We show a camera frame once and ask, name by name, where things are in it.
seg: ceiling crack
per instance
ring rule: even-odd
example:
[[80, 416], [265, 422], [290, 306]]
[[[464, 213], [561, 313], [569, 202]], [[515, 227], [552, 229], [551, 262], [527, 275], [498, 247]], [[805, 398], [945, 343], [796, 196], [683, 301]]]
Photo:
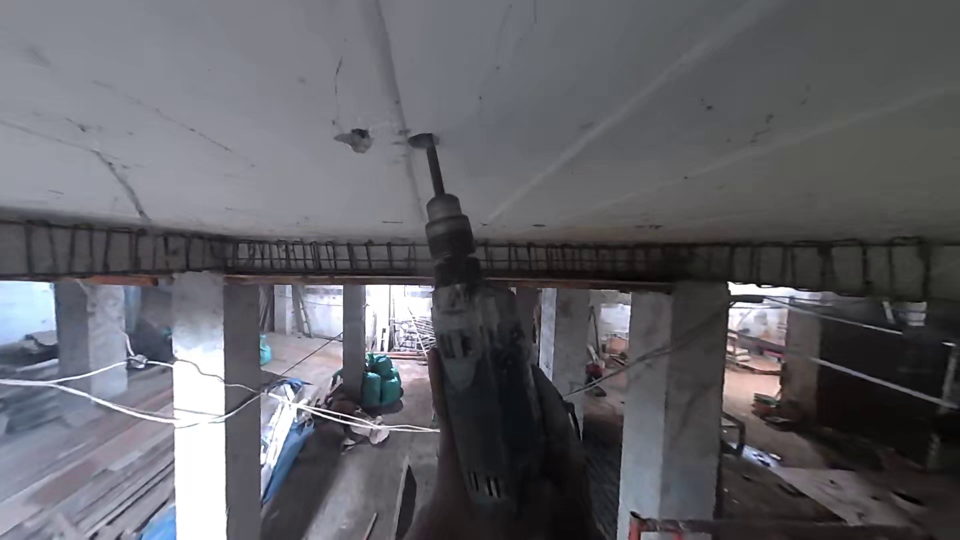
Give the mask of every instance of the ceiling crack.
[[143, 221], [144, 225], [153, 225], [154, 221], [150, 219], [150, 216], [147, 215], [147, 212], [143, 209], [143, 204], [140, 203], [140, 198], [136, 196], [136, 191], [133, 190], [133, 187], [130, 185], [130, 182], [117, 170], [116, 165], [113, 164], [113, 161], [108, 160], [104, 155], [98, 150], [90, 150], [90, 153], [97, 157], [113, 175], [113, 178], [120, 184], [120, 187], [123, 188], [124, 193], [127, 194], [127, 198], [130, 199], [131, 204], [136, 209], [136, 213], [139, 214], [140, 219]]

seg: wall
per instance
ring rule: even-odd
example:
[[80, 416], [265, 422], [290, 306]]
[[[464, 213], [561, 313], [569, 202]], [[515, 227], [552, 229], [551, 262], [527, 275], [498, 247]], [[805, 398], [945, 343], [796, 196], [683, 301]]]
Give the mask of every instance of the wall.
[[19, 341], [35, 331], [56, 329], [52, 284], [0, 282], [0, 344]]

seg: drill chuck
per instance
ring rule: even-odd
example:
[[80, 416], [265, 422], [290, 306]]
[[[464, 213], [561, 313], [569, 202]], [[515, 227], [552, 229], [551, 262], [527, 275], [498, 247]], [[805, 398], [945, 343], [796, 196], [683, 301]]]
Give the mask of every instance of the drill chuck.
[[426, 204], [430, 221], [426, 224], [426, 241], [434, 260], [466, 258], [474, 252], [470, 220], [460, 211], [460, 199], [444, 193]]

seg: wooden board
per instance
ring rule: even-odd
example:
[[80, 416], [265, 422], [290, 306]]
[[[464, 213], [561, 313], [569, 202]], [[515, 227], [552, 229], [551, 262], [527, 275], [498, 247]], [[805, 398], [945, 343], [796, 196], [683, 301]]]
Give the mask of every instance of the wooden board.
[[890, 494], [854, 471], [774, 467], [771, 472], [851, 525], [908, 526]]

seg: concrete column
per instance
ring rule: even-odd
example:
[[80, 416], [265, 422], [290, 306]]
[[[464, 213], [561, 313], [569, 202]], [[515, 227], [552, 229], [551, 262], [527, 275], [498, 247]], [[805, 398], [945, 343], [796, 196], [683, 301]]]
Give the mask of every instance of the concrete column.
[[274, 331], [293, 333], [294, 294], [290, 285], [274, 285]]
[[817, 418], [817, 377], [820, 366], [805, 356], [820, 357], [820, 319], [790, 310], [786, 316], [786, 353], [780, 374], [782, 400], [796, 407], [805, 419]]
[[[587, 320], [590, 291], [586, 289], [543, 289], [540, 294], [540, 369], [561, 394], [584, 385], [589, 361]], [[584, 425], [584, 394], [574, 394], [577, 422]]]
[[[260, 386], [257, 286], [191, 272], [177, 274], [173, 289], [174, 356], [196, 364], [175, 364], [177, 416], [202, 421], [247, 404], [251, 392], [223, 380]], [[259, 398], [225, 422], [175, 430], [174, 459], [178, 538], [259, 538]]]
[[537, 302], [540, 300], [540, 290], [532, 287], [516, 288], [516, 314], [523, 327], [523, 337], [527, 340], [530, 349], [530, 363], [540, 361], [537, 337]]
[[[122, 285], [59, 282], [54, 285], [54, 300], [61, 376], [89, 373], [127, 358]], [[70, 384], [109, 398], [127, 390], [127, 370], [117, 367]], [[71, 397], [68, 407], [83, 401]]]
[[631, 510], [713, 518], [728, 299], [725, 283], [681, 282], [671, 294], [633, 295], [631, 361], [669, 349], [627, 372], [619, 540], [627, 538]]
[[367, 356], [367, 287], [344, 285], [344, 390], [360, 403]]

